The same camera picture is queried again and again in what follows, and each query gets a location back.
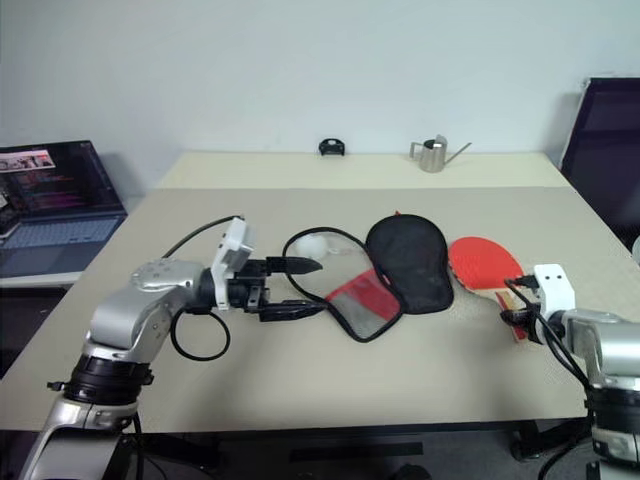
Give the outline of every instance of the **black cable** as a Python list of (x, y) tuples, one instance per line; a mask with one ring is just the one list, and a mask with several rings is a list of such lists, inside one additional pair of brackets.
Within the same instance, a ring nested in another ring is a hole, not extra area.
[(591, 410), (589, 410), (584, 420), (584, 429), (581, 432), (578, 432), (569, 443), (567, 443), (564, 447), (562, 447), (561, 450), (559, 450), (555, 455), (553, 455), (549, 460), (546, 461), (546, 463), (538, 472), (538, 480), (545, 480), (549, 471), (551, 471), (556, 463), (558, 463), (565, 457), (565, 455), (567, 455), (574, 448), (580, 445), (581, 442), (591, 437), (591, 422), (593, 421), (593, 412)]
[(162, 478), (164, 478), (164, 480), (169, 480), (169, 477), (167, 477), (166, 472), (162, 469), (162, 467), (160, 465), (158, 465), (154, 460), (152, 460), (148, 455), (145, 457), (145, 459), (154, 467), (156, 467), (156, 469), (160, 472), (160, 475), (162, 475)]
[(185, 358), (188, 358), (189, 360), (193, 360), (195, 362), (210, 362), (211, 360), (216, 360), (220, 358), (222, 355), (224, 355), (225, 353), (227, 353), (227, 350), (229, 350), (229, 347), (231, 346), (231, 332), (229, 331), (229, 327), (227, 327), (227, 324), (224, 323), (224, 320), (222, 320), (222, 318), (220, 318), (218, 315), (216, 315), (213, 312), (207, 312), (207, 315), (215, 318), (218, 321), (218, 323), (224, 329), (224, 333), (226, 336), (225, 344), (222, 350), (220, 350), (220, 352), (216, 353), (215, 355), (211, 355), (210, 357), (197, 357), (195, 355), (190, 354), (184, 348), (182, 348), (182, 346), (180, 345), (180, 342), (178, 341), (177, 329), (178, 329), (178, 320), (180, 319), (183, 313), (184, 313), (184, 309), (178, 310), (178, 312), (171, 319), (171, 327), (169, 329), (171, 344), (173, 345), (173, 348), (175, 348), (180, 355), (182, 355)]
[(574, 448), (580, 445), (580, 441), (571, 441), (566, 444), (558, 453), (556, 453), (553, 457), (551, 457), (547, 462), (542, 466), (540, 471), (538, 472), (538, 480), (545, 480), (547, 478), (547, 474), (554, 467), (556, 463), (564, 458), (569, 452), (571, 452)]
[(196, 235), (199, 235), (200, 233), (204, 232), (205, 230), (208, 230), (209, 228), (215, 227), (217, 225), (221, 225), (221, 224), (226, 223), (226, 222), (230, 222), (234, 218), (242, 218), (242, 217), (240, 215), (230, 215), (228, 217), (224, 217), (224, 218), (221, 218), (219, 220), (215, 220), (213, 222), (206, 223), (206, 224), (202, 225), (201, 227), (196, 228), (193, 232), (191, 232), (189, 235), (187, 235), (182, 240), (180, 240), (178, 243), (176, 243), (173, 247), (171, 247), (167, 251), (167, 253), (165, 253), (162, 256), (162, 258), (169, 258), (171, 255), (176, 253), (176, 251), (179, 248), (181, 248), (185, 243), (187, 243), (189, 240), (191, 240)]
[(533, 303), (531, 303), (531, 301), (529, 301), (529, 299), (525, 297), (515, 287), (515, 282), (513, 280), (507, 279), (504, 281), (504, 283), (520, 300), (522, 300), (522, 302), (526, 305), (527, 309), (533, 312), (533, 314), (536, 316), (536, 319), (540, 322), (540, 324), (545, 329), (545, 338), (547, 338), (547, 343), (550, 345), (549, 340), (552, 340), (555, 343), (555, 345), (560, 349), (560, 351), (566, 358), (567, 362), (569, 362), (569, 365), (571, 366), (571, 368), (568, 368), (565, 362), (560, 362), (560, 363), (565, 368), (567, 368), (569, 373), (571, 373), (574, 377), (576, 377), (576, 379), (582, 384), (585, 392), (588, 392), (589, 390), (591, 390), (591, 384), (589, 383), (589, 379), (584, 374), (580, 366), (576, 363), (574, 358), (571, 356), (571, 354), (567, 350), (567, 347), (564, 346), (564, 344), (562, 343), (562, 340), (560, 340), (556, 332), (551, 328), (547, 320), (542, 315), (540, 315), (540, 312), (538, 312), (538, 310), (535, 308)]
[(569, 362), (567, 362), (567, 360), (557, 350), (556, 344), (555, 344), (555, 342), (553, 342), (553, 339), (549, 335), (545, 335), (545, 337), (547, 339), (547, 346), (549, 347), (549, 350), (551, 350), (551, 353), (553, 353), (553, 356), (556, 357), (556, 360), (558, 361), (558, 363), (560, 365), (562, 365), (564, 368), (566, 368), (567, 370), (569, 370), (569, 372), (571, 372), (571, 374), (574, 377), (576, 377), (578, 380), (580, 380), (580, 378), (576, 374), (576, 372), (573, 369), (573, 367), (569, 364)]
[(142, 424), (140, 423), (140, 415), (136, 412), (133, 415), (133, 429), (136, 432), (136, 480), (144, 479), (144, 452), (142, 450)]

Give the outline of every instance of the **ping pong paddle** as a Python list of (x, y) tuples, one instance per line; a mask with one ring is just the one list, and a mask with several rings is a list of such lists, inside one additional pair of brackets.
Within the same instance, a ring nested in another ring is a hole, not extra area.
[[(505, 278), (524, 275), (515, 258), (502, 246), (481, 237), (459, 238), (449, 247), (451, 271), (470, 292), (494, 300), (502, 310), (516, 308)], [(516, 341), (527, 339), (527, 333), (512, 327)]]

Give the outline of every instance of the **beige table surface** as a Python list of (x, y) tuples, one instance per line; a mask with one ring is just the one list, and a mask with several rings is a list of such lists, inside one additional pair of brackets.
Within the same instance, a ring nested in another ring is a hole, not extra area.
[[(304, 228), (329, 225), (364, 238), (379, 219), (423, 215), (448, 242), (492, 238), (525, 269), (561, 263), (580, 307), (640, 320), (640, 269), (593, 211), (570, 188), (502, 187), (402, 190), (159, 189), (129, 217), (47, 319), (0, 384), (0, 428), (41, 427), (54, 393), (80, 354), (95, 306), (141, 263), (160, 256), (193, 228), (243, 213), (256, 230), (254, 258), (280, 253)], [(222, 230), (180, 250), (179, 258), (210, 264)], [(272, 278), (274, 299), (296, 298)], [(223, 431), (357, 425), (560, 418), (583, 414), (575, 380), (545, 348), (516, 345), (491, 301), (454, 282), (447, 311), (405, 316), (369, 344), (347, 336), (328, 314), (260, 324), (225, 314), (227, 355), (190, 362), (167, 341), (143, 389), (145, 431)], [(197, 354), (217, 351), (218, 326), (182, 322), (179, 335)]]
[(407, 189), (566, 187), (542, 153), (463, 153), (437, 174), (408, 155), (186, 152), (160, 188)]

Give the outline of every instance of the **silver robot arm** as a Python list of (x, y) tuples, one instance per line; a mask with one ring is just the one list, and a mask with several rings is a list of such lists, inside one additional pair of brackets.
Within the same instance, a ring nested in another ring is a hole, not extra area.
[(103, 478), (124, 438), (122, 431), (134, 421), (142, 386), (153, 381), (150, 364), (182, 312), (202, 314), (231, 305), (258, 313), (261, 321), (274, 321), (324, 308), (297, 300), (269, 303), (264, 287), (272, 272), (291, 268), (307, 273), (321, 268), (319, 264), (278, 257), (248, 260), (252, 250), (249, 228), (234, 218), (211, 268), (162, 258), (138, 268), (126, 287), (107, 297), (94, 312), (71, 379), (48, 385), (62, 393), (20, 478)]
[[(537, 265), (534, 277), (540, 314), (566, 349), (585, 361), (592, 442), (604, 459), (588, 466), (589, 479), (640, 478), (640, 323), (576, 309), (574, 290), (560, 265)], [(536, 340), (547, 343), (540, 322), (534, 331)]]

